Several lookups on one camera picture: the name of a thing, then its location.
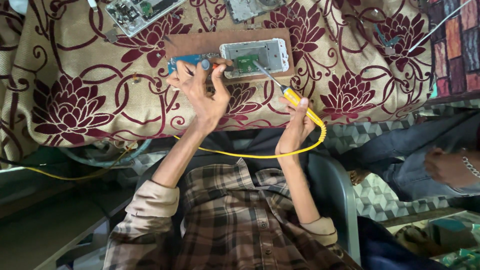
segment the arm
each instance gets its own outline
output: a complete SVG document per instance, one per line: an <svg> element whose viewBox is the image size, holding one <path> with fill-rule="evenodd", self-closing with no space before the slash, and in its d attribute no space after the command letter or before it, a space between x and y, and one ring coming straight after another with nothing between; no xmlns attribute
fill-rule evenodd
<svg viewBox="0 0 480 270"><path fill-rule="evenodd" d="M180 141L173 146L172 150L160 163L152 176L152 181L164 187L175 188L205 137L206 134L198 126L197 121L193 121Z"/></svg>
<svg viewBox="0 0 480 270"><path fill-rule="evenodd" d="M168 153L152 180L146 181L133 196L125 220L112 231L103 269L170 269L170 248L164 244L171 234L171 216L177 212L180 191L177 183L203 139L212 132L225 113L230 94L221 77L225 59L212 72L215 99L206 91L208 71L200 66L177 62L178 72L167 79L190 100L195 118L185 134Z"/></svg>
<svg viewBox="0 0 480 270"><path fill-rule="evenodd" d="M480 178L470 171L463 163L463 157L480 171L480 152L462 150L459 153L445 153L441 148L434 148L425 155L425 170L433 180L449 185L452 188L462 188L477 184Z"/></svg>
<svg viewBox="0 0 480 270"><path fill-rule="evenodd" d="M276 154L298 150L315 128L315 123L306 116L309 103L307 98L302 98L297 107L284 97L281 97L279 101L287 105L286 109L290 112L291 118L278 141ZM278 162L287 181L301 226L321 244L325 246L334 244L337 241L337 234L333 222L330 218L320 216L300 166L298 155L279 158Z"/></svg>

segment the floral tablecloth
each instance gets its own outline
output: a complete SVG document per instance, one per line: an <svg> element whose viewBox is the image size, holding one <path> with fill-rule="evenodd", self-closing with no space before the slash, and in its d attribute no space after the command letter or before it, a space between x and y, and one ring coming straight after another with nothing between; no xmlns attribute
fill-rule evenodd
<svg viewBox="0 0 480 270"><path fill-rule="evenodd" d="M38 145L181 133L194 112L165 83L161 37L246 27L233 24L221 0L187 0L136 37L118 30L112 44L105 36L114 28L104 11L108 0L98 1L98 12L86 0L30 0L25 18L2 1L0 144L1 155L11 160ZM421 106L430 86L430 42L407 52L428 32L416 4L294 0L248 23L289 28L297 75L282 83L309 97L326 124L386 121ZM400 37L393 53L385 52L382 37ZM232 98L218 130L286 125L289 117L271 81L228 90Z"/></svg>

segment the yellow cable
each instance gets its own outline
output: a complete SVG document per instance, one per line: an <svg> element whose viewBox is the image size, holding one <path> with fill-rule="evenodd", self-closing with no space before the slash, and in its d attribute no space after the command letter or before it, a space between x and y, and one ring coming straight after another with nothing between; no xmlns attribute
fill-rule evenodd
<svg viewBox="0 0 480 270"><path fill-rule="evenodd" d="M211 149L206 149L206 148L203 148L203 147L199 147L198 149L200 150L203 150L203 151L208 151L208 152L213 152L213 153L219 153L219 154L224 154L224 155L228 155L228 156L233 156L233 157L239 157L239 158L251 158L251 159L276 159L276 158L281 158L281 157L287 157L287 156L291 156L291 155L297 155L297 154L300 154L300 153L303 153L303 152L306 152L306 151L309 151L309 150L312 150L314 149L315 147L319 146L324 140L325 140L325 137L326 137L326 134L327 134L327 130L326 130L326 127L325 127L325 124L323 123L323 121L320 120L320 128L322 130L322 132L320 133L320 137L318 138L318 141L312 145L312 146L309 146L307 148L304 148L304 149L300 149L300 150L297 150L297 151L293 151L293 152L290 152L290 153L285 153L285 154L280 154L280 155L272 155L272 156L256 156L256 155L243 155L243 154L234 154L234 153L228 153L228 152L224 152L224 151L218 151L218 150L211 150ZM61 180L73 180L73 181L77 181L77 180L82 180L82 179L88 179L88 178L92 178L92 177L96 177L96 176L100 176L100 175L103 175L105 174L106 172L108 172L113 166L115 166L115 164L117 164L117 162L127 153L131 150L131 146L133 146L137 141L134 141L131 145L129 145L127 147L127 150L125 152L123 152L114 162L113 164L108 167L107 169L100 169L96 172L94 172L93 174L91 175L86 175L86 176L82 176L82 177L74 177L74 178L67 178L67 177L61 177L61 176L57 176L57 175L54 175L54 174L51 174L51 173L48 173L48 172L44 172L40 169L37 169L37 168L31 168L31 167L24 167L25 169L28 169L28 170L31 170L31 171L35 171L35 172L39 172L39 173L42 173L44 175L47 175L47 176L50 176L50 177L53 177L53 178L57 178L57 179L61 179Z"/></svg>
<svg viewBox="0 0 480 270"><path fill-rule="evenodd" d="M300 149L300 150L297 150L297 151L293 151L293 152L285 153L285 154L280 154L280 155L272 155L272 156L242 155L242 154L233 154L233 153L228 153L228 152L224 152L224 151L206 149L206 148L203 148L203 147L199 147L198 149L203 150L203 151L208 151L208 152L213 152L213 153L219 153L219 154L224 154L224 155L228 155L228 156L233 156L233 157L239 157L239 158L276 159L276 158L281 158L281 157L286 157L286 156L291 156L291 155L300 154L300 153L303 153L303 152L312 150L312 149L314 149L315 147L319 146L319 145L325 140L325 137L326 137L326 135L327 135L327 128L325 127L325 124L324 124L324 122L323 122L322 120L320 120L319 126L320 126L320 128L322 129L322 132L320 133L320 138L318 138L318 141L317 141L314 145L312 145L312 146L310 146L310 147L307 147L307 148L304 148L304 149Z"/></svg>
<svg viewBox="0 0 480 270"><path fill-rule="evenodd" d="M68 178L68 177L57 176L57 175L54 175L54 174L51 174L51 173L42 171L42 170L37 169L37 168L32 168L32 167L24 167L24 168L27 169L27 170L39 172L39 173L42 173L42 174L44 174L44 175L47 175L47 176L50 176L50 177L53 177L53 178L57 178L57 179L61 179L61 180L77 181L77 180L82 180L82 179L88 179L88 178L92 178L92 177L97 177L97 176L100 176L100 175L105 174L105 173L108 172L113 166L115 166L115 164L117 164L117 162L119 162L119 160L120 160L127 152L129 152L129 151L132 149L131 147L132 147L133 145L135 145L136 142L137 142L137 141L134 141L132 144L130 144L130 145L127 147L127 150L126 150L125 152L123 152L123 153L112 163L112 165L110 165L110 167L108 167L108 168L106 168L106 169L100 169L100 170L98 170L98 171L96 171L96 172L93 172L92 174L86 175L86 176Z"/></svg>

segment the hand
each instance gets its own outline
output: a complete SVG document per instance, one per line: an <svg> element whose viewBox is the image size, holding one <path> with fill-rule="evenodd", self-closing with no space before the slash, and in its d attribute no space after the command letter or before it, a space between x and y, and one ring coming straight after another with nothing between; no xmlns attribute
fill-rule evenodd
<svg viewBox="0 0 480 270"><path fill-rule="evenodd" d="M200 62L195 66L185 61L177 61L177 70L167 79L168 84L180 88L187 96L196 113L194 121L205 135L216 128L230 101L230 93L223 85L222 76L226 64L231 65L232 61L223 58L210 58L209 61L219 65L212 71L214 94L206 91L205 81L210 71L203 70Z"/></svg>
<svg viewBox="0 0 480 270"><path fill-rule="evenodd" d="M461 188L480 181L480 178L467 169L462 161L463 157L467 157L475 168L479 168L477 167L480 163L478 153L447 154L441 148L434 148L428 152L423 165L433 180L453 188Z"/></svg>
<svg viewBox="0 0 480 270"><path fill-rule="evenodd" d="M290 112L291 118L276 145L276 155L298 150L308 134L315 128L315 123L306 116L307 109L311 106L309 105L308 98L304 98L299 93L297 94L302 98L297 107L285 97L278 99L278 101L286 105L285 109Z"/></svg>

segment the yellow soldering iron handle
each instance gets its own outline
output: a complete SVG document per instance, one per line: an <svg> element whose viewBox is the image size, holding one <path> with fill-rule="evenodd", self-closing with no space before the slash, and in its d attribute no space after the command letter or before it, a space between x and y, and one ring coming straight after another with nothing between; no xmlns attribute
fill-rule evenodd
<svg viewBox="0 0 480 270"><path fill-rule="evenodd" d="M297 93L295 93L295 91L291 87L285 89L285 91L283 92L283 95L285 96L286 99L288 99L288 101L290 101L295 106L299 104L301 99L299 95L297 95ZM317 124L318 126L324 126L323 121L320 120L320 118L310 108L307 109L307 116L313 122L315 122L315 124Z"/></svg>

